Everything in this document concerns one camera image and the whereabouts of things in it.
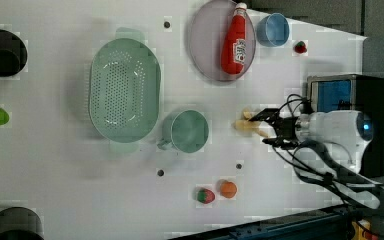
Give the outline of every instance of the teal mug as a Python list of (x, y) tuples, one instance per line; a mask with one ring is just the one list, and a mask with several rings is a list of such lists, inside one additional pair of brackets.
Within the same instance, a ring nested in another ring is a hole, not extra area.
[(200, 150), (208, 140), (208, 123), (194, 110), (171, 113), (163, 123), (163, 139), (158, 148), (177, 149), (185, 153)]

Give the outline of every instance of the orange ball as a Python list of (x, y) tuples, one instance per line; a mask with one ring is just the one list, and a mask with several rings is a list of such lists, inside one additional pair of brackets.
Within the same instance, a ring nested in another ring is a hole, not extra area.
[(238, 188), (232, 182), (226, 181), (220, 186), (220, 193), (225, 198), (233, 198), (236, 195), (237, 191)]

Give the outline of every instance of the mug handle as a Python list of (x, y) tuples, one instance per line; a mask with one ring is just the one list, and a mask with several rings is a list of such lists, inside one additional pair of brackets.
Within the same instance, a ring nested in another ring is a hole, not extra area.
[(173, 147), (173, 142), (162, 139), (157, 146), (161, 150), (168, 150)]

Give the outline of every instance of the light blue cup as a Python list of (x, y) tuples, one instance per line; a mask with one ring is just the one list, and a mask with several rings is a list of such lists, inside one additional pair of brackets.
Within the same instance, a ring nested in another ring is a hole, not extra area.
[(208, 139), (208, 123), (205, 117), (194, 110), (171, 113), (163, 123), (163, 139), (158, 148), (174, 148), (185, 153), (200, 150)]
[(258, 42), (266, 47), (278, 47), (288, 41), (288, 20), (280, 13), (273, 13), (258, 23)]

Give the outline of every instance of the yellow object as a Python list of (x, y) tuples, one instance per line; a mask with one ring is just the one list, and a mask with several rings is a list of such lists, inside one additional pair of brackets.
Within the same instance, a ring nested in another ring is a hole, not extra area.
[(243, 132), (255, 132), (264, 138), (269, 137), (269, 135), (265, 131), (259, 129), (260, 122), (248, 121), (248, 119), (252, 118), (252, 116), (253, 116), (253, 114), (251, 113), (251, 111), (248, 108), (245, 108), (242, 111), (242, 115), (244, 116), (244, 118), (246, 120), (237, 120), (235, 122), (235, 129), (236, 130), (243, 131)]
[[(360, 221), (360, 224), (370, 230), (370, 223), (368, 221), (363, 219)], [(361, 227), (359, 227), (356, 222), (352, 222), (352, 225), (355, 230), (355, 235), (352, 238), (352, 240), (367, 240), (367, 238), (363, 237), (364, 230)]]

